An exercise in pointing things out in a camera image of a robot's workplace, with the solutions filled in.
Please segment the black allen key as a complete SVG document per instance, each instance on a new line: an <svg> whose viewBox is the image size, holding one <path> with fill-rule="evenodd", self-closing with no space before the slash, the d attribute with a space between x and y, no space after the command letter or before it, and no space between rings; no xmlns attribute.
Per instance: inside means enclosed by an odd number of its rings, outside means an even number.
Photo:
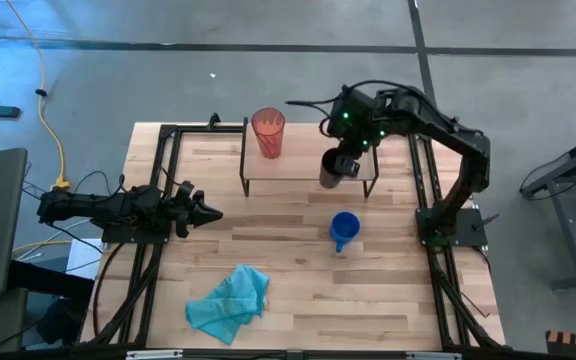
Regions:
<svg viewBox="0 0 576 360"><path fill-rule="evenodd" d="M483 318L488 318L491 313L484 312L465 292L461 292L461 296L467 300L467 302L482 316Z"/></svg>

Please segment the silver metal bracket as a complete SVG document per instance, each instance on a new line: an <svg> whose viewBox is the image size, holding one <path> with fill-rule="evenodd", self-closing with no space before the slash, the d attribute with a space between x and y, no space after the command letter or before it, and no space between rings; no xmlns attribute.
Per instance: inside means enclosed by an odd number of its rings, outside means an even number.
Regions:
<svg viewBox="0 0 576 360"><path fill-rule="evenodd" d="M426 352L414 351L407 352L405 355L406 360L463 360L462 355L458 353L447 352Z"/></svg>
<svg viewBox="0 0 576 360"><path fill-rule="evenodd" d="M180 349L138 350L126 353L125 360L177 360L183 358Z"/></svg>

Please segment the blue plastic mug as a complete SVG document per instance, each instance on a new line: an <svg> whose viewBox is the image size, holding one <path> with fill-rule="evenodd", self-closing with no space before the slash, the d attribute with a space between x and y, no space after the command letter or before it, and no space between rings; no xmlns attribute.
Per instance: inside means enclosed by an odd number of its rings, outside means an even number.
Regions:
<svg viewBox="0 0 576 360"><path fill-rule="evenodd" d="M339 212L331 220L329 236L335 244L335 251L341 253L359 234L359 218L351 212Z"/></svg>

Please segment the teal knitted cloth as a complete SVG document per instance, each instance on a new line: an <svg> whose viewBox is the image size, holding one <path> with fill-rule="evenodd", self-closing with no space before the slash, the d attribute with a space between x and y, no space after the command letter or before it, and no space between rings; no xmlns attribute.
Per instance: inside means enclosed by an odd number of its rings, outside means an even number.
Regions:
<svg viewBox="0 0 576 360"><path fill-rule="evenodd" d="M185 305L186 320L192 329L231 345L241 326L263 315L269 283L265 273L239 264L207 296Z"/></svg>

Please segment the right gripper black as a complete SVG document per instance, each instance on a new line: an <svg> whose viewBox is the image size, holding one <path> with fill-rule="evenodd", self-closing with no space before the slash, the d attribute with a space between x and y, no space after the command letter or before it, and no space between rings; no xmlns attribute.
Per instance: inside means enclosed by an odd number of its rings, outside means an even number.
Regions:
<svg viewBox="0 0 576 360"><path fill-rule="evenodd" d="M338 148L346 155L361 155L379 144L379 126L373 121L377 101L364 92L343 85L333 101L327 134L339 140ZM336 171L344 177L356 178L360 164L352 157L339 155Z"/></svg>

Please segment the red faceted plastic tumbler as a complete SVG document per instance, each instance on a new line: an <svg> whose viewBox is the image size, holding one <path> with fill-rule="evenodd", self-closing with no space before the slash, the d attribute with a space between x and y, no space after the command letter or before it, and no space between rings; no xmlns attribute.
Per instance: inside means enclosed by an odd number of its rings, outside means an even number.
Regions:
<svg viewBox="0 0 576 360"><path fill-rule="evenodd" d="M285 123L284 115L275 108L262 108L253 114L251 125L265 158L275 159L281 155Z"/></svg>

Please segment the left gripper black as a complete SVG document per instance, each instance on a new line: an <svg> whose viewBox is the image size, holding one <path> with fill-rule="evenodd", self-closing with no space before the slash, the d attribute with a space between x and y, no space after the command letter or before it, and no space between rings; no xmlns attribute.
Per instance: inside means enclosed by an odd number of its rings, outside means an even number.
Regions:
<svg viewBox="0 0 576 360"><path fill-rule="evenodd" d="M205 203L205 192L194 190L190 181L183 181L174 197L163 202L164 215L175 223L175 233L187 238L189 226L200 227L223 218L223 214Z"/></svg>

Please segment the black cup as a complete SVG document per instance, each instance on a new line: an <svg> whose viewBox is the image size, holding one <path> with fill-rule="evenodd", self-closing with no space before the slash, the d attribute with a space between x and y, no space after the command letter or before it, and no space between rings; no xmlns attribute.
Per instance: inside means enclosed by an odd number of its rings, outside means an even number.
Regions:
<svg viewBox="0 0 576 360"><path fill-rule="evenodd" d="M348 160L337 149L328 149L321 159L319 183L326 189L332 189L339 185L348 172Z"/></svg>

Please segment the wooden shelf black metal legs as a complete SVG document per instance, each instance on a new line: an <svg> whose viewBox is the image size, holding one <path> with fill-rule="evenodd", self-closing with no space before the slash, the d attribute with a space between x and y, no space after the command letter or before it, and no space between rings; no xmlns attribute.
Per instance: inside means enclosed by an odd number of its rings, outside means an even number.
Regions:
<svg viewBox="0 0 576 360"><path fill-rule="evenodd" d="M247 118L244 125L239 176L246 197L250 194L251 181L318 182L323 154L338 145L336 139L322 136L315 123L288 123L284 127L280 156L267 159Z"/></svg>

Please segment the white paper sheet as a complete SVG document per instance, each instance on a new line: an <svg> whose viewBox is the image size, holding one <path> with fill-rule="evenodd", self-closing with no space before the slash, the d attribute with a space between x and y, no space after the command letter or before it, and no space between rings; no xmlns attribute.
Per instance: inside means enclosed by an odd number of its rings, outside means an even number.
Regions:
<svg viewBox="0 0 576 360"><path fill-rule="evenodd" d="M66 274L94 280L99 269L101 254L79 241L71 244Z"/></svg>

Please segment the black bag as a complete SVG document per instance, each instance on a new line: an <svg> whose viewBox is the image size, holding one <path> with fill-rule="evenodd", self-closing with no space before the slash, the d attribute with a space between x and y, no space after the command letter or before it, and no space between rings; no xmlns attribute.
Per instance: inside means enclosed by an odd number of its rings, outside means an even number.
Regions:
<svg viewBox="0 0 576 360"><path fill-rule="evenodd" d="M23 288L56 298L34 325L48 344L61 341L64 346L72 346L75 343L86 317L93 286L91 279L30 263L12 260L9 265L9 289Z"/></svg>

